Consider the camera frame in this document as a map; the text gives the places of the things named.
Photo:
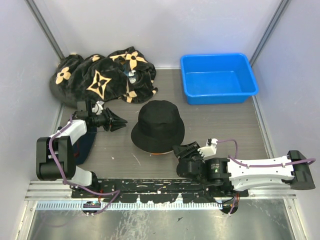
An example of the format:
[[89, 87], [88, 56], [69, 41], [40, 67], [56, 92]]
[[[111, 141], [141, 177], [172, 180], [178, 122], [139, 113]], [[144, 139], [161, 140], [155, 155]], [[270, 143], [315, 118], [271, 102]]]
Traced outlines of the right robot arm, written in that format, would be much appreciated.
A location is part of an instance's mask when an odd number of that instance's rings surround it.
[[201, 184], [212, 196], [234, 196], [252, 188], [288, 185], [293, 190], [313, 190], [315, 183], [310, 165], [300, 151], [290, 150], [286, 155], [268, 159], [238, 159], [238, 156], [216, 157], [222, 140], [209, 138], [205, 146], [197, 142], [174, 145], [179, 177]]

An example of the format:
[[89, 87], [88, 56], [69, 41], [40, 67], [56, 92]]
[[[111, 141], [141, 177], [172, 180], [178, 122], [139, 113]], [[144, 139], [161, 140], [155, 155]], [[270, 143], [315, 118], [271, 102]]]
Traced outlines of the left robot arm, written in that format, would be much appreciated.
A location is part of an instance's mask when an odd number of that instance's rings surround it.
[[41, 181], [61, 179], [63, 184], [80, 188], [88, 198], [105, 196], [96, 174], [80, 167], [88, 158], [99, 128], [114, 132], [127, 121], [101, 101], [81, 100], [67, 124], [56, 133], [36, 142], [36, 175]]

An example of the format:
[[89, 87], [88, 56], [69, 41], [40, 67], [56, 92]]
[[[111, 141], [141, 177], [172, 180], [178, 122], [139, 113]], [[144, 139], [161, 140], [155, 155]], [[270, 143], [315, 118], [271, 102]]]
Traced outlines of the black bucket hat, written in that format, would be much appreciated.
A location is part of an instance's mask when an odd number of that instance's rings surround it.
[[152, 100], [139, 111], [131, 134], [133, 144], [147, 153], [165, 153], [180, 145], [185, 125], [178, 107], [167, 100]]

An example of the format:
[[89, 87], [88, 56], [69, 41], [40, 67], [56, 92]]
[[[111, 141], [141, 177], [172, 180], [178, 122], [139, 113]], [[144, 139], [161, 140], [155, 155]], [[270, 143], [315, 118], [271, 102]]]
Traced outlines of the black flower-pattern blanket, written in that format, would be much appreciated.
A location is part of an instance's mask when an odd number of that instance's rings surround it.
[[121, 99], [141, 104], [158, 93], [156, 75], [154, 64], [133, 46], [108, 56], [96, 53], [83, 58], [73, 53], [59, 63], [49, 80], [49, 89], [72, 108], [84, 100], [105, 103]]

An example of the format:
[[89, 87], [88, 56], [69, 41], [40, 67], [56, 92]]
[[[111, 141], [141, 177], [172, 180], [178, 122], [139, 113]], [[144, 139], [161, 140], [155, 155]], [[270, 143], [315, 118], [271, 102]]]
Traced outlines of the blue plastic bin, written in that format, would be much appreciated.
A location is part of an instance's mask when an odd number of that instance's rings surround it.
[[180, 69], [190, 105], [240, 104], [259, 92], [243, 53], [187, 54], [180, 58]]

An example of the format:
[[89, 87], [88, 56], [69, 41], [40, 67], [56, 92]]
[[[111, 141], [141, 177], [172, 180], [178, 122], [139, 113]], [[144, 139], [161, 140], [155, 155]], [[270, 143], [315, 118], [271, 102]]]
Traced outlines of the navy cloth with red stripe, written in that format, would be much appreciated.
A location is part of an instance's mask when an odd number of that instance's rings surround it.
[[91, 127], [72, 146], [76, 165], [82, 165], [88, 158], [95, 142], [97, 128]]

